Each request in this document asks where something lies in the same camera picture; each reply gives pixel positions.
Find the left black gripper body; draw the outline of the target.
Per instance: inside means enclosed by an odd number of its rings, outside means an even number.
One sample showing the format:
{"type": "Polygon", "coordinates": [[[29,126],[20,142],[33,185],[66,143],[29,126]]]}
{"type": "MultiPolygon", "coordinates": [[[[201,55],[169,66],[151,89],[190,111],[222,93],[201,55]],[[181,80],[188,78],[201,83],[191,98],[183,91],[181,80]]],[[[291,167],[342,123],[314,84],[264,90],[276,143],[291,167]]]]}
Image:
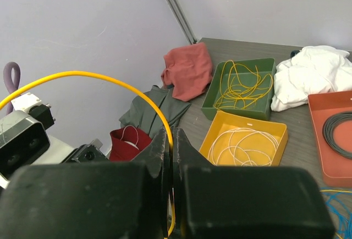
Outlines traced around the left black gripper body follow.
{"type": "Polygon", "coordinates": [[[109,159],[100,151],[102,142],[99,139],[75,148],[62,163],[107,162],[109,159]]]}

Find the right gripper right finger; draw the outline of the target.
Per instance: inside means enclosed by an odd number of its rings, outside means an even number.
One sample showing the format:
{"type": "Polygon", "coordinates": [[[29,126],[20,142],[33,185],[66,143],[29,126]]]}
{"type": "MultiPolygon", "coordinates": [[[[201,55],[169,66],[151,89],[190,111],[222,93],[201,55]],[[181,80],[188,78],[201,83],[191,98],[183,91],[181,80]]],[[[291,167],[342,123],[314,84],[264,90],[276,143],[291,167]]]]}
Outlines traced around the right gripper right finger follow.
{"type": "Polygon", "coordinates": [[[333,238],[313,176],[290,166],[215,166],[172,128],[175,229],[182,238],[333,238]]]}

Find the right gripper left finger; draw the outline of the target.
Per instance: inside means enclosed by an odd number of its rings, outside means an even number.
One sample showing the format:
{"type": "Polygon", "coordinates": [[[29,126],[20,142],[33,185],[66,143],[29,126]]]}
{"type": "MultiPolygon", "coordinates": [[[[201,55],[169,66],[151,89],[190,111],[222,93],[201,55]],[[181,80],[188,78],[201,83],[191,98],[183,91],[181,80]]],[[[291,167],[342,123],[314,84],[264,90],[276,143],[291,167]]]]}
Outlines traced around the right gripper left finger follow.
{"type": "Polygon", "coordinates": [[[1,194],[1,238],[165,238],[165,129],[128,162],[28,165],[1,194]]]}

